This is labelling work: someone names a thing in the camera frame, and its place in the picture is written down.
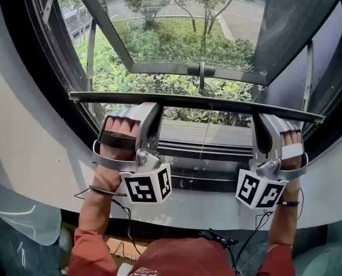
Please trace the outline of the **person's right forearm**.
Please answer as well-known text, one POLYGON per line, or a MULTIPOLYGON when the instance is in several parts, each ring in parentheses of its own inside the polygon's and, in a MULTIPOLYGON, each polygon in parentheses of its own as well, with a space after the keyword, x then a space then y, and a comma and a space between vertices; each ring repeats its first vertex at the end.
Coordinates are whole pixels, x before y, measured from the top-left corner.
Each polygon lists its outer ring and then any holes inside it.
MULTIPOLYGON (((290 181, 279 202, 298 202, 301 184, 299 179, 290 181)), ((269 251, 279 245, 292 248, 297 230, 298 207, 278 205, 269 231, 269 251)))

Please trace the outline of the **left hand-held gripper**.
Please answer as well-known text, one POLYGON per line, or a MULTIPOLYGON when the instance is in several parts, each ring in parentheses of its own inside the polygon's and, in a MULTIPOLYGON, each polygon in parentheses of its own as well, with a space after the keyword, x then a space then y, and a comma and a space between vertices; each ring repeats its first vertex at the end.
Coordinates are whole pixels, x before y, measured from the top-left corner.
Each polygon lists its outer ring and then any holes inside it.
POLYGON ((105 126, 93 143, 93 162, 119 172, 132 204, 161 204, 172 193, 170 164, 163 163, 157 152, 163 115, 164 106, 156 102, 145 102, 108 115, 140 122, 133 161, 108 159, 99 154, 99 138, 105 126))

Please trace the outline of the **window with dark frame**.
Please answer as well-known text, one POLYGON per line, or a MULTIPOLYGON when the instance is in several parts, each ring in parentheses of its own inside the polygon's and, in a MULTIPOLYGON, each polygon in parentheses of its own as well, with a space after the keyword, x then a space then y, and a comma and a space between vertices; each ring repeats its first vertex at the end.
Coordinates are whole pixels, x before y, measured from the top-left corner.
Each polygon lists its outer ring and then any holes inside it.
MULTIPOLYGON (((278 117, 287 117, 294 121, 306 121, 312 124, 326 124, 334 120, 342 122, 342 56, 333 59, 326 69, 326 73, 316 88, 309 95, 309 106, 306 112, 276 107, 263 101, 263 94, 267 92, 267 86, 261 84, 264 91, 258 96, 256 102, 232 101, 227 99, 212 98, 206 96, 189 96, 177 94, 154 93, 116 93, 93 91, 94 75, 94 45, 95 34, 100 29, 95 19, 90 26, 83 31, 87 32, 87 39, 77 43, 67 30, 61 8, 63 0, 35 0, 41 6, 45 1, 52 1, 48 20, 44 22, 44 30, 48 42, 56 55, 56 63, 62 68, 62 87, 66 93, 66 99, 73 105, 80 105, 88 114, 95 118, 101 118, 105 112, 119 110, 121 107, 138 105, 143 102, 156 102, 173 108, 205 109, 208 111, 222 111, 229 113, 245 113, 252 117, 257 113, 272 113, 278 117)), ((125 46, 121 35, 114 28, 114 34, 102 31, 108 42, 113 47, 126 70, 131 74, 174 74, 188 75, 187 66, 173 66, 171 64, 157 63, 157 59, 136 60, 125 46)), ((249 83, 246 79, 230 80, 249 83)))

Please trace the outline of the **black waist device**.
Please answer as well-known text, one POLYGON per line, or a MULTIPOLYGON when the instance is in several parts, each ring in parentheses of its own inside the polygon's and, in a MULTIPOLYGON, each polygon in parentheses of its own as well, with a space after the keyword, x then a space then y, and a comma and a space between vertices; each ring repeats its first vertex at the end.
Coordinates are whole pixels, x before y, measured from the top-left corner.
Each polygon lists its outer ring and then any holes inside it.
POLYGON ((198 236, 207 240, 218 242, 222 245, 223 249, 235 246, 238 241, 231 238, 224 238, 216 233, 215 230, 209 228, 208 230, 201 230, 198 232, 198 236))

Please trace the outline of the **person's red shirt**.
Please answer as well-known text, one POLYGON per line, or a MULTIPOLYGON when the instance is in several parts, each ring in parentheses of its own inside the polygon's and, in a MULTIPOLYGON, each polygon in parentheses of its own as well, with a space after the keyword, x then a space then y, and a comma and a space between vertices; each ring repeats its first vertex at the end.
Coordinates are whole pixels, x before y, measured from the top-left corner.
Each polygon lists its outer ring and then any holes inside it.
POLYGON ((102 236, 77 229, 67 276, 239 276, 222 245, 204 238, 153 241, 126 271, 102 236))

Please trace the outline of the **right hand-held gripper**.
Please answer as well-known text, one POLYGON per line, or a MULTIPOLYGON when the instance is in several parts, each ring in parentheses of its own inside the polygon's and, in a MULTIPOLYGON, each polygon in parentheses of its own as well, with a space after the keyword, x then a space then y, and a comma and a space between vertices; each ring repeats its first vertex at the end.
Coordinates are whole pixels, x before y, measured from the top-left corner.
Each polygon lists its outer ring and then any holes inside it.
POLYGON ((298 126, 273 114, 252 115, 252 159, 249 170, 239 170, 236 199, 250 209, 271 209, 286 187, 306 173, 308 156, 303 143, 283 147, 285 132, 300 132, 298 126), (302 155, 301 168, 281 169, 282 160, 302 155))

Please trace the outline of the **open glass window sash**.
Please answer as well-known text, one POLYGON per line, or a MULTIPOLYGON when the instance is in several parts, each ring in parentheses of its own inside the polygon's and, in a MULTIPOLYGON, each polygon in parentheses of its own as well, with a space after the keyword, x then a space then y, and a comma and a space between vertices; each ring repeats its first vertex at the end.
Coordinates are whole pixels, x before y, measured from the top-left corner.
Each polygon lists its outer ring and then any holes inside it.
POLYGON ((129 72, 268 86, 339 0, 80 0, 129 72))

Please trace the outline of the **person's left forearm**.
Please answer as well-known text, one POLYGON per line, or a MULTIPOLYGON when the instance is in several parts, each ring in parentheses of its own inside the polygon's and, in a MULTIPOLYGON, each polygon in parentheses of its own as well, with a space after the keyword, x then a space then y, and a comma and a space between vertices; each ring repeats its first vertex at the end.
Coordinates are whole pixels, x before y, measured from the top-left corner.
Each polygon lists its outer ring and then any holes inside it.
MULTIPOLYGON (((119 172, 98 165, 92 186, 116 192, 121 183, 119 172)), ((93 231, 103 235, 110 218, 112 196, 89 190, 79 215, 78 228, 82 231, 93 231)))

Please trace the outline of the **person's right hand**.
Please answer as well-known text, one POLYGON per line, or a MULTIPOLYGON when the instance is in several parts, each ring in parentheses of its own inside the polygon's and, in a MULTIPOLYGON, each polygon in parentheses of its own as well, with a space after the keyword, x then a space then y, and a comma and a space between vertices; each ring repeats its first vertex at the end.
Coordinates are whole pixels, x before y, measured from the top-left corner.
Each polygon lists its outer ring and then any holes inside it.
MULTIPOLYGON (((282 135, 282 146, 288 146, 292 144, 302 145, 302 136, 300 132, 289 131, 282 135)), ((282 160, 281 169, 286 171, 296 170, 301 168, 302 155, 295 156, 286 160, 282 160)))

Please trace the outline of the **parked grey car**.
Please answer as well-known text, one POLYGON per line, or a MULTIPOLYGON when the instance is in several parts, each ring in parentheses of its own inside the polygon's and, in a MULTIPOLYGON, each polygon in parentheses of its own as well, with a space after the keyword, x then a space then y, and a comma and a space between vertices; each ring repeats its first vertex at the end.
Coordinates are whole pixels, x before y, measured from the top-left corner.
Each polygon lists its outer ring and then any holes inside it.
POLYGON ((83 27, 87 29, 92 20, 91 14, 84 6, 79 8, 79 12, 77 12, 77 9, 65 10, 63 18, 66 22, 67 30, 73 36, 76 36, 83 27))

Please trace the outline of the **black window frame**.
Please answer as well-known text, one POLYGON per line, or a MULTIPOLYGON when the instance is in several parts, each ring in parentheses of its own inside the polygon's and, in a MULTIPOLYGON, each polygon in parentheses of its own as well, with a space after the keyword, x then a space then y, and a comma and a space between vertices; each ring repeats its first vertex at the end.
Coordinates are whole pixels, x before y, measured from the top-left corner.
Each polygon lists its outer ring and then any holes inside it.
MULTIPOLYGON (((3 19, 18 52, 23 68, 32 77, 48 103, 74 133, 90 149, 99 136, 102 121, 113 112, 105 112, 95 118, 80 105, 66 99, 63 90, 62 68, 56 63, 56 55, 48 42, 44 22, 48 20, 52 1, 39 6, 35 0, 0 0, 3 19)), ((63 0, 65 10, 82 7, 80 0, 63 0)), ((80 30, 72 36, 77 43, 87 39, 87 32, 80 30)), ((326 73, 331 61, 342 56, 342 0, 310 39, 299 55, 268 85, 263 101, 271 106, 306 112, 309 95, 326 73)), ((294 121, 303 129, 306 152, 313 162, 342 137, 342 122, 312 124, 294 121)), ((176 121, 163 115, 157 152, 163 162, 176 159, 221 160, 249 162, 252 157, 252 117, 247 127, 211 123, 176 121)), ((203 179, 174 175, 174 188, 178 190, 233 193, 237 180, 203 179)))

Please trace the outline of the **fixed glass pane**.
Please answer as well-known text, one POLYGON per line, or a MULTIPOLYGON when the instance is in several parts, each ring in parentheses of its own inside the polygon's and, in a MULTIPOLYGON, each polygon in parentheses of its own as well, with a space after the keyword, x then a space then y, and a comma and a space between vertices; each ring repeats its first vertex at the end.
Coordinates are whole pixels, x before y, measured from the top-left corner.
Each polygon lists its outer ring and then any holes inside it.
POLYGON ((239 170, 248 170, 248 162, 221 160, 176 159, 170 162, 174 175, 203 179, 236 180, 239 170))

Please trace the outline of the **person's left hand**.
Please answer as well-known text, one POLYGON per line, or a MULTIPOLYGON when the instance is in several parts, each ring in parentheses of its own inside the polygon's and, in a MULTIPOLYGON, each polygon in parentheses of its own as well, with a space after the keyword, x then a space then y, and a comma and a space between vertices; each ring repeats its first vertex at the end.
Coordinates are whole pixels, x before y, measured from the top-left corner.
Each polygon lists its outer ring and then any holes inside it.
POLYGON ((102 136, 99 138, 99 154, 108 159, 133 161, 139 127, 139 121, 123 117, 108 117, 102 136))

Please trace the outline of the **cardboard box with items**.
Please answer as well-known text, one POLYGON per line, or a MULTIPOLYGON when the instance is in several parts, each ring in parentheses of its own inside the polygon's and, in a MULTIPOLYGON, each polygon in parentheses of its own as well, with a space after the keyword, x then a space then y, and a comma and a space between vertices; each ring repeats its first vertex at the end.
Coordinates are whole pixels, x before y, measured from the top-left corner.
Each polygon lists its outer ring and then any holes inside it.
MULTIPOLYGON (((61 248, 67 250, 68 255, 71 255, 71 250, 74 241, 74 233, 77 227, 61 223, 59 236, 59 244, 61 248)), ((120 266, 123 263, 133 265, 138 260, 147 247, 153 242, 151 239, 134 238, 133 241, 127 236, 103 235, 105 244, 107 245, 110 255, 114 257, 115 262, 120 266)))

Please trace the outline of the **white toilet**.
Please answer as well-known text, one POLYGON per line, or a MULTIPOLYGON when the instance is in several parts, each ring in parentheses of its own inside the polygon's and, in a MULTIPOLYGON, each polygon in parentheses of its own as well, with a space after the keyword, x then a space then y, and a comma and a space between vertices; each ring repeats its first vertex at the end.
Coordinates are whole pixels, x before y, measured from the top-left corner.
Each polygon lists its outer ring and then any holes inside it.
POLYGON ((59 238, 61 211, 0 185, 0 218, 42 246, 59 238))

